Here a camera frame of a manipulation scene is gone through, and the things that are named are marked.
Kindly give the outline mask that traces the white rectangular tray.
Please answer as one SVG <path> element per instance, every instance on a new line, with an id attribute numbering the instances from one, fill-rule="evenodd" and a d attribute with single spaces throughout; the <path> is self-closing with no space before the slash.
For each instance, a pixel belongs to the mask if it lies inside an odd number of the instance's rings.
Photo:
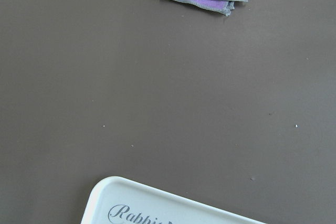
<path id="1" fill-rule="evenodd" d="M 256 223 L 256 220 L 111 176 L 92 189 L 81 223 Z"/>

